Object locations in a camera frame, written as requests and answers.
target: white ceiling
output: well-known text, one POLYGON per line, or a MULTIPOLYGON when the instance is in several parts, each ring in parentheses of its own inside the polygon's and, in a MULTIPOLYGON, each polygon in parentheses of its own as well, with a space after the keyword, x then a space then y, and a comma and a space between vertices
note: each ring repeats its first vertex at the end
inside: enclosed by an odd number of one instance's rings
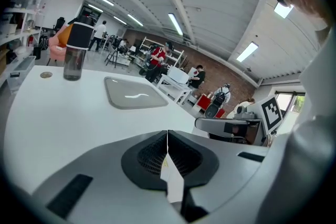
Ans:
POLYGON ((254 81, 301 72, 318 50, 313 24, 294 9, 286 19, 281 18, 274 13, 276 0, 263 0, 258 11, 259 0, 177 0, 182 3, 182 11, 174 0, 110 0, 114 7, 100 0, 86 1, 119 17, 130 28, 180 43, 193 38, 193 45, 200 51, 220 57, 241 71, 250 68, 247 74, 254 81), (144 27, 132 21, 128 13, 144 27), (168 13, 175 14, 184 39, 177 34, 168 13), (259 48, 243 63, 237 62, 235 59, 251 41, 259 48))

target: person in black shirt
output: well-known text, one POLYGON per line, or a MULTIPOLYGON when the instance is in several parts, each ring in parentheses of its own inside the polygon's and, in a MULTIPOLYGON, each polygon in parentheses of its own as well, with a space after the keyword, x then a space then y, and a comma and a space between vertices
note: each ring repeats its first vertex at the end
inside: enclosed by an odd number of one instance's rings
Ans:
POLYGON ((198 87, 202 84, 202 82, 205 79, 205 71, 203 69, 203 66, 198 65, 196 69, 198 71, 197 76, 190 78, 191 83, 189 87, 192 89, 192 91, 198 89, 198 87))

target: person in red shirt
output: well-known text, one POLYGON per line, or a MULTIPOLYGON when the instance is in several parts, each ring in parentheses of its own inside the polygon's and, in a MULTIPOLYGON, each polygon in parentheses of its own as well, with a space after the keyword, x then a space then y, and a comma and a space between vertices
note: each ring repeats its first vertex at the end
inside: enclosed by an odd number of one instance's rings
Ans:
POLYGON ((148 67, 146 79, 151 83, 160 73, 161 65, 166 58, 167 54, 173 50, 173 44, 167 41, 163 48, 156 48, 151 54, 151 64, 148 67))

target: brick wall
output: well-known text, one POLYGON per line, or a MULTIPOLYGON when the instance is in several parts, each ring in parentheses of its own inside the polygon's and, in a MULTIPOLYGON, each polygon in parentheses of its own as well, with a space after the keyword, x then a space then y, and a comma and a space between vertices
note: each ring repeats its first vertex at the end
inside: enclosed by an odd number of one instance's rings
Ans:
MULTIPOLYGON (((124 35, 124 38, 127 38, 130 44, 133 44, 136 39, 144 39, 145 37, 161 44, 164 44, 167 41, 166 38, 134 30, 127 30, 124 35)), ((188 62, 185 68, 187 73, 191 67, 196 67, 197 65, 202 65, 205 69, 205 81, 194 93, 195 96, 199 96, 201 93, 208 95, 210 92, 214 92, 226 83, 231 85, 231 99, 229 103, 223 107, 225 110, 224 116, 230 113, 237 104, 253 96, 255 87, 227 66, 192 48, 182 46, 175 42, 172 43, 175 49, 179 51, 184 50, 185 55, 187 55, 184 62, 184 64, 188 62)))

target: window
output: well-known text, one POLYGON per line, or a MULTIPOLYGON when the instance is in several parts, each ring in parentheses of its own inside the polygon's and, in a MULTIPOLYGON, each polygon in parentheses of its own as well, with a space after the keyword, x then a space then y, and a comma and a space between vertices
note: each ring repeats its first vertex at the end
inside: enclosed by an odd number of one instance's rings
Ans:
POLYGON ((283 117, 277 134, 285 134, 292 130, 303 107, 305 94, 297 92, 276 92, 275 94, 283 117))

